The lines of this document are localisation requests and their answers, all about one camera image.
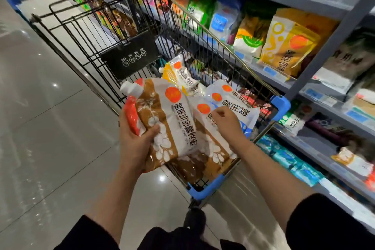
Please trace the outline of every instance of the shopping cart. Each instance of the shopping cart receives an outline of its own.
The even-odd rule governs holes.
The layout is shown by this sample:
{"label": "shopping cart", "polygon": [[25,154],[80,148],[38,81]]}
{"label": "shopping cart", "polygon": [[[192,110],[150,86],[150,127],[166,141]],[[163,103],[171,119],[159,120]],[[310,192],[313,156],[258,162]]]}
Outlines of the shopping cart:
{"label": "shopping cart", "polygon": [[[205,86],[223,79],[233,91],[250,99],[253,106],[260,106],[256,124],[259,134],[254,142],[289,110],[288,100],[174,0],[75,1],[52,3],[51,13],[33,15],[30,25],[115,114],[127,100],[127,95],[120,92],[124,81],[160,77],[158,68],[179,54],[192,76]],[[81,12],[69,14],[74,8]],[[57,24],[49,27],[51,16]],[[66,38],[57,38],[57,30],[63,30],[73,40],[81,52],[79,56],[73,53],[71,44],[66,44]],[[239,161],[234,160],[214,180],[200,178],[194,184],[187,182],[172,164],[167,163],[166,167],[191,195],[190,206],[199,206]]]}

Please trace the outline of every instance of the orange circle logo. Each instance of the orange circle logo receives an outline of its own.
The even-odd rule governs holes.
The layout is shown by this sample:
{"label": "orange circle logo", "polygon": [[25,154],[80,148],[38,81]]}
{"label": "orange circle logo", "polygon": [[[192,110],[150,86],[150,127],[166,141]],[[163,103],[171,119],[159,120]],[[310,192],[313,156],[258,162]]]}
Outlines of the orange circle logo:
{"label": "orange circle logo", "polygon": [[223,90],[227,92],[232,92],[232,87],[229,85],[223,85]]}
{"label": "orange circle logo", "polygon": [[219,93],[212,93],[212,99],[215,101],[223,100],[223,97]]}
{"label": "orange circle logo", "polygon": [[207,104],[199,104],[197,108],[198,111],[200,111],[204,115],[208,114],[211,111],[210,106]]}
{"label": "orange circle logo", "polygon": [[181,91],[176,87],[169,87],[165,90],[165,96],[172,103],[177,103],[181,99]]}
{"label": "orange circle logo", "polygon": [[299,50],[306,47],[308,41],[309,40],[302,35],[295,35],[290,39],[289,45],[293,50]]}
{"label": "orange circle logo", "polygon": [[180,69],[180,68],[181,68],[181,62],[176,62],[176,63],[173,65],[173,67],[174,67],[175,69]]}

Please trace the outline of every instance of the forearm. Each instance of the forearm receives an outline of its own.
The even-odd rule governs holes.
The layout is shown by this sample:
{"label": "forearm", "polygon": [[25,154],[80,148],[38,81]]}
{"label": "forearm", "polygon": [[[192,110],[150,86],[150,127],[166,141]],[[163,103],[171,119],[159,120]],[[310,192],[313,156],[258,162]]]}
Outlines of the forearm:
{"label": "forearm", "polygon": [[117,171],[102,198],[86,214],[119,244],[137,176]]}
{"label": "forearm", "polygon": [[275,219],[285,231],[293,210],[315,192],[246,139],[238,145],[237,154],[245,163]]}

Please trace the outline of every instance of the white cap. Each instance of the white cap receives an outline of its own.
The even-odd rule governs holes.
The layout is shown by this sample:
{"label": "white cap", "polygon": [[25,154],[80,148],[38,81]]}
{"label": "white cap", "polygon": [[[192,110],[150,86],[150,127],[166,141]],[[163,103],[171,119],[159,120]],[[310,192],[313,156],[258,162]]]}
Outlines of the white cap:
{"label": "white cap", "polygon": [[143,87],[137,83],[125,81],[124,84],[121,85],[120,91],[125,95],[131,95],[138,99],[143,93]]}

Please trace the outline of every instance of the person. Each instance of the person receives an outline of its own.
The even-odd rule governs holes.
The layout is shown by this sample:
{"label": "person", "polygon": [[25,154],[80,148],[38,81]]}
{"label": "person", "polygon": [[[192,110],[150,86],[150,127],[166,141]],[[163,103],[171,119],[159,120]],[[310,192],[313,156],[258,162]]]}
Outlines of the person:
{"label": "person", "polygon": [[[294,249],[371,249],[375,236],[326,196],[294,177],[260,148],[246,139],[237,116],[220,107],[212,113],[218,130],[246,165],[269,209]],[[100,200],[83,215],[55,248],[118,249],[135,183],[142,173],[148,149],[158,133],[157,125],[138,137],[122,110],[119,116],[120,163],[114,179]],[[192,209],[184,226],[173,232],[150,230],[138,249],[215,249],[200,239],[204,212]],[[221,241],[222,249],[244,249],[238,243]]]}

